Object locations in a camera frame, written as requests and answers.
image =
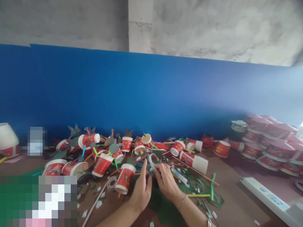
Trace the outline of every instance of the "brown table surface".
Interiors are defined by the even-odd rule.
[[[225,203],[220,209],[217,209],[211,204],[207,204],[211,211],[217,214],[217,220],[220,227],[222,226],[247,226],[255,227],[254,220],[257,220],[261,226],[287,226],[281,219],[279,219],[268,207],[266,207],[259,199],[257,199],[248,189],[243,187],[239,183],[241,175],[226,164],[221,158],[216,156],[212,150],[203,149],[199,156],[206,158],[208,163],[207,176],[212,177],[212,173],[216,173],[216,182],[220,186],[214,186],[214,191],[222,196]],[[43,159],[21,159],[16,163],[1,163],[0,174],[1,175],[23,175],[24,173],[33,171],[43,165],[49,160]],[[96,186],[95,190],[89,190],[85,198],[80,198],[78,203],[80,207],[80,217],[78,218],[78,226],[82,226],[85,218],[82,218],[82,214],[85,210],[91,209],[94,199],[97,196],[93,195],[93,192],[97,191],[97,188],[101,186],[103,188],[107,181],[108,174],[105,175]],[[102,206],[99,209],[94,209],[86,226],[93,227],[100,223],[103,219],[113,213],[121,204],[129,199],[128,195],[122,195],[117,197],[117,192],[106,191],[105,199]],[[200,210],[205,213],[202,206],[199,206]],[[157,214],[150,210],[148,207],[139,218],[134,222],[132,226],[149,226],[149,222],[152,220],[156,227],[167,226],[161,225],[157,218]]]

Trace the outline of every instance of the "wooden stick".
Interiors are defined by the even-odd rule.
[[[177,159],[178,161],[182,162],[180,159],[176,158],[175,156],[173,156],[174,159]],[[192,170],[194,170],[196,173],[200,174],[201,176],[203,176],[205,179],[213,182],[214,184],[220,186],[217,182],[214,182],[212,179],[208,178],[207,176],[205,176],[204,174],[198,172],[197,170],[195,170],[194,168],[190,167],[188,164],[182,162],[183,164],[185,164],[186,166],[188,166],[189,168],[191,168]]]

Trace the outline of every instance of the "bracelet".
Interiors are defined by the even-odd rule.
[[[182,199],[182,202],[181,202],[180,206],[178,207],[178,211],[180,211],[180,208],[181,208],[182,204],[184,203],[184,200],[185,200],[186,197],[188,197],[188,196],[185,195],[184,198]]]

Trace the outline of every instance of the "woman's hand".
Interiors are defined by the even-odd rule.
[[[176,184],[169,166],[167,164],[160,163],[156,164],[155,168],[157,169],[155,171],[155,175],[161,192],[168,200],[174,203],[175,206],[179,206],[185,194]]]
[[[152,194],[152,176],[146,172],[147,160],[142,166],[140,177],[138,178],[132,196],[128,203],[136,211],[141,213],[147,206]]]

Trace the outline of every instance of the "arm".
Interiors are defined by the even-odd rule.
[[[129,227],[146,208],[152,194],[152,176],[146,172],[147,160],[142,166],[140,177],[138,178],[132,196],[112,215],[103,220],[96,227]]]
[[[179,189],[175,179],[166,164],[156,164],[155,175],[159,188],[164,196],[170,200],[180,211],[189,227],[208,226],[208,218],[199,208]]]

